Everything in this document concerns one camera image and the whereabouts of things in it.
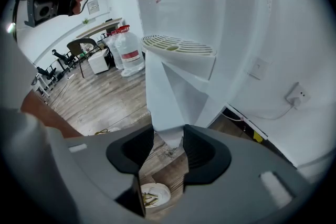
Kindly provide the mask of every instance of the person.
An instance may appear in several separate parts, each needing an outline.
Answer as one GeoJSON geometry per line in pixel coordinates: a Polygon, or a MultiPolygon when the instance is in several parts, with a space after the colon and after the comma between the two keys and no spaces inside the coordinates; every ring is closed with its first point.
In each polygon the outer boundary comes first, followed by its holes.
{"type": "MultiPolygon", "coordinates": [[[[80,13],[81,1],[76,0],[72,9],[75,15],[80,13]]],[[[36,75],[35,67],[19,49],[12,34],[2,28],[0,35],[3,41],[0,48],[1,70],[6,70],[0,72],[0,81],[7,86],[1,89],[0,106],[20,109],[22,112],[31,114],[41,120],[45,126],[57,128],[64,138],[82,136],[35,94],[30,87],[36,75]]]]}

